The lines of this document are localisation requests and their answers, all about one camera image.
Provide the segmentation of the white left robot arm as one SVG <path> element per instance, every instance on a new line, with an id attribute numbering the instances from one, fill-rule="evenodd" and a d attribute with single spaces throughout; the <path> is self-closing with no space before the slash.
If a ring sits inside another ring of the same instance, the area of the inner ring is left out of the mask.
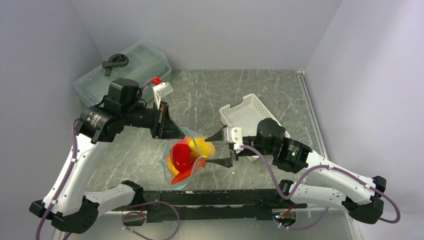
<path id="1" fill-rule="evenodd" d="M 126 126 L 148 129 L 152 138 L 159 140 L 185 137 L 163 101 L 173 92 L 172 85 L 159 78 L 149 80 L 149 84 L 152 107 L 141 102 L 143 86 L 132 79 L 118 78 L 98 104 L 82 111 L 73 122 L 72 147 L 58 178 L 48 194 L 29 207 L 41 222 L 49 220 L 59 231 L 82 234 L 108 211 L 122 206 L 137 210 L 143 205 L 143 188 L 130 180 L 100 192 L 87 192 L 86 187 L 104 152 Z"/>

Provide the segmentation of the orange toy carrot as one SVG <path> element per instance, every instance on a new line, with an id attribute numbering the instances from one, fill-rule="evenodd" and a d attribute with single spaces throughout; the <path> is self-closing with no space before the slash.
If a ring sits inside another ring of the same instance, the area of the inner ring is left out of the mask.
<path id="1" fill-rule="evenodd" d="M 172 185 L 176 185 L 177 183 L 189 178 L 192 174 L 192 170 L 186 170 L 186 171 L 182 171 L 179 172 L 171 181 Z"/>

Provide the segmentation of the red toy pepper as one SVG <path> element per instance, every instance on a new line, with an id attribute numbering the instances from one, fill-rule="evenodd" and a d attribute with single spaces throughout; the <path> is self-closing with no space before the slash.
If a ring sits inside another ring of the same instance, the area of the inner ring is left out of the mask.
<path id="1" fill-rule="evenodd" d="M 188 145 L 178 143 L 172 148 L 172 162 L 179 172 L 184 172 L 191 166 L 191 149 Z"/>

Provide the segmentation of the white perforated plastic basket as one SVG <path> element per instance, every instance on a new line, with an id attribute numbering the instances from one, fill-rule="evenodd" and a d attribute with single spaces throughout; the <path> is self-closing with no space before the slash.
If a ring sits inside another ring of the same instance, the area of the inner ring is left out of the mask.
<path id="1" fill-rule="evenodd" d="M 236 105 L 221 107 L 219 113 L 223 126 L 242 129 L 243 145 L 256 149 L 261 155 L 278 157 L 288 137 L 286 129 L 255 94 L 245 95 Z M 237 156 L 257 157 L 258 154 L 243 148 Z"/>

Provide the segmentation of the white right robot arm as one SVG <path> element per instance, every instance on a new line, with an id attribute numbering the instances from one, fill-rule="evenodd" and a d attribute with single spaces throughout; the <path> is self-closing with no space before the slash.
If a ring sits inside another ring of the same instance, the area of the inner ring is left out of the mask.
<path id="1" fill-rule="evenodd" d="M 276 203 L 282 208 L 312 204 L 344 211 L 365 224 L 382 219 L 385 178 L 365 177 L 340 167 L 309 146 L 286 137 L 286 129 L 272 118 L 260 120 L 253 136 L 243 136 L 240 127 L 223 125 L 206 139 L 217 141 L 228 144 L 230 156 L 212 159 L 211 163 L 230 168 L 239 157 L 271 156 L 272 165 L 279 170 L 300 174 L 296 182 L 277 181 L 271 165 L 264 163 L 277 191 Z"/>

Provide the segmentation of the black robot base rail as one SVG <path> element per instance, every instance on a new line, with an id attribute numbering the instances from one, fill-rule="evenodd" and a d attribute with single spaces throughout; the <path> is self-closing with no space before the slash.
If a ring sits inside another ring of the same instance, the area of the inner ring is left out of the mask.
<path id="1" fill-rule="evenodd" d="M 305 203 L 281 198 L 274 188 L 231 190 L 146 190 L 145 207 L 117 207 L 116 211 L 144 210 L 148 223 L 173 220 L 256 219 L 271 221 L 278 211 L 304 209 Z"/>

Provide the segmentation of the clear zip top bag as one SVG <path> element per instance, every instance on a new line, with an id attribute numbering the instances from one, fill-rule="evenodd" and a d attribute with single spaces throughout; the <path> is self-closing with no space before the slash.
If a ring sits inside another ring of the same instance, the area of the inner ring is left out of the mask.
<path id="1" fill-rule="evenodd" d="M 160 160 L 164 179 L 173 190 L 185 188 L 216 153 L 215 146 L 206 142 L 204 135 L 187 127 L 179 129 L 184 138 L 168 140 Z"/>

